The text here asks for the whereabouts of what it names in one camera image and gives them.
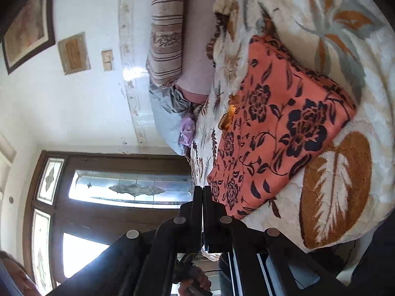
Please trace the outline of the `person's left hand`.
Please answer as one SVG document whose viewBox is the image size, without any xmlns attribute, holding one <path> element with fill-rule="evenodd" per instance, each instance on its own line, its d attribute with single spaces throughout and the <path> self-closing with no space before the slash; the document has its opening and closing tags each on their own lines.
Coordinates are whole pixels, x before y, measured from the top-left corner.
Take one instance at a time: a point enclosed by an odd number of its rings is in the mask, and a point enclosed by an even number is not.
<svg viewBox="0 0 395 296">
<path fill-rule="evenodd" d="M 192 265 L 188 274 L 178 286 L 178 295 L 212 295 L 212 282 L 208 276 L 197 266 Z"/>
</svg>

